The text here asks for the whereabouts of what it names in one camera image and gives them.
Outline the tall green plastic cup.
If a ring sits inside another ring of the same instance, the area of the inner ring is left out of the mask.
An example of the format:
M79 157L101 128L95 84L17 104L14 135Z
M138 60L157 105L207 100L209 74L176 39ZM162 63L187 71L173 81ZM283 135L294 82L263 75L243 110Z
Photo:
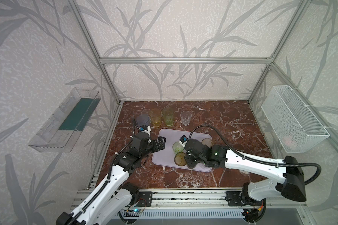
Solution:
M174 110L171 107L166 107L161 111L164 123L167 127L173 126L174 123Z

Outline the clear plastic wall bin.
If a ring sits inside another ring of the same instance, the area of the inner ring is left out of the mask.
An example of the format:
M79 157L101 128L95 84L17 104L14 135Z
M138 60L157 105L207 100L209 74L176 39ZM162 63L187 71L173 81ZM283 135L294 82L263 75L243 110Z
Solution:
M73 88L28 145L38 152L71 152L101 100L94 90Z

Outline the small green cup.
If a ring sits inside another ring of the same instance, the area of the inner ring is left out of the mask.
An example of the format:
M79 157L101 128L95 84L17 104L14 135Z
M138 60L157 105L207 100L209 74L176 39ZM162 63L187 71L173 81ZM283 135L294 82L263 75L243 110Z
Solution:
M180 152L183 152L184 147L182 146L182 144L180 142L175 142L172 145L172 149L175 153L180 153Z

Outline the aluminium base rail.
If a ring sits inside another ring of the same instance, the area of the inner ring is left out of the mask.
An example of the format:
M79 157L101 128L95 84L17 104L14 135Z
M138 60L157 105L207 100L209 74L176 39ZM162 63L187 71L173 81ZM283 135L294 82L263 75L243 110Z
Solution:
M70 211L78 207L93 190L77 191ZM140 189L140 192L151 192L150 199L145 197L146 209L224 209L246 208L239 200L229 200L227 192L234 192L230 196L238 196L240 188L152 188ZM266 207L269 208L306 208L306 203L294 202L283 197L267 198Z

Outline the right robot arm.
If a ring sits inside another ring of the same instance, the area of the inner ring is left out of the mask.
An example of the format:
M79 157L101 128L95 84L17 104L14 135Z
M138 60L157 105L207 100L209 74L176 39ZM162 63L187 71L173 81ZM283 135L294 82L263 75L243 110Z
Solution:
M185 160L188 166L203 164L209 168L237 169L266 177L259 182L244 184L241 199L244 202L259 202L266 198L282 196L295 202L305 202L306 185L315 181L322 172L317 163L299 163L295 157L284 159L264 158L242 153L233 148L222 133L211 125L224 142L208 147L193 139L193 132L188 137L182 136L179 143L186 151Z

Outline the lavender plastic tray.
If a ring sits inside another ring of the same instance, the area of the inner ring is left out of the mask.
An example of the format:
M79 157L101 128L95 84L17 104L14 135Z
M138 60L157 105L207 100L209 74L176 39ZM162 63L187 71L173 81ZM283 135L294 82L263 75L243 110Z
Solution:
M186 170L194 170L198 172L210 172L212 168L205 167L204 164L197 164L197 166L193 169L188 168L187 165L185 166L178 166L175 164L175 156L177 153L174 152L172 146L175 142L178 142L181 136L189 137L190 131L181 131L181 130L174 130L174 129L166 129L163 128L159 131L159 136L166 138L165 149L159 152L153 153L152 162L155 165L165 166L165 167L172 167L178 169L186 169ZM203 139L208 138L212 139L211 135L204 134L204 133L193 133L191 136L192 139L198 140L202 142Z

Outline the clear faceted cup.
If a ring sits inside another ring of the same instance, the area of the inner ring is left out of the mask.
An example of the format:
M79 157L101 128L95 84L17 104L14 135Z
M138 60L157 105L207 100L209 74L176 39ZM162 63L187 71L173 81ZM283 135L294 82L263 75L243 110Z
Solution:
M191 122L192 113L190 111L182 111L180 114L181 124L183 126L188 126Z

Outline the small yellow cup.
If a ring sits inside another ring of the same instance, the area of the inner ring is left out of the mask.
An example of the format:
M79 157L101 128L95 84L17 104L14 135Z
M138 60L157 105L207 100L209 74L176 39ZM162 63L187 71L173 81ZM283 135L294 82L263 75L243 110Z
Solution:
M207 147L211 148L214 144L213 140L210 138L205 138L201 142L203 145L206 145Z

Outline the tall yellow plastic cup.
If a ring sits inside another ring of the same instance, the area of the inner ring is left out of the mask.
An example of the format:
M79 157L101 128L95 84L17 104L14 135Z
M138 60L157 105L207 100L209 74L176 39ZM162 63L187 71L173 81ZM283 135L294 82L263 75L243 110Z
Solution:
M150 113L151 123L155 128L161 126L161 110L160 109L152 109Z

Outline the tall blue frosted cup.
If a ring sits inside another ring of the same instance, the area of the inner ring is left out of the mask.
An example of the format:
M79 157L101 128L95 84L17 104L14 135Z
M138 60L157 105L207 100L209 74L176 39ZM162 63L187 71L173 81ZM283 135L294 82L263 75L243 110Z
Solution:
M136 118L138 127L150 126L150 117L147 114L142 114Z

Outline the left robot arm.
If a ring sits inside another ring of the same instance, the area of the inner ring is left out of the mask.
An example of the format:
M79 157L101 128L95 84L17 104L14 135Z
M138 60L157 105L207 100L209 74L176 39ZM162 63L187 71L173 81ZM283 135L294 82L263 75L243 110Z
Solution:
M127 180L143 159L166 147L165 137L153 139L150 132L147 125L134 126L129 143L115 154L106 178L71 213L63 212L56 224L105 225L124 207L140 202L140 189Z

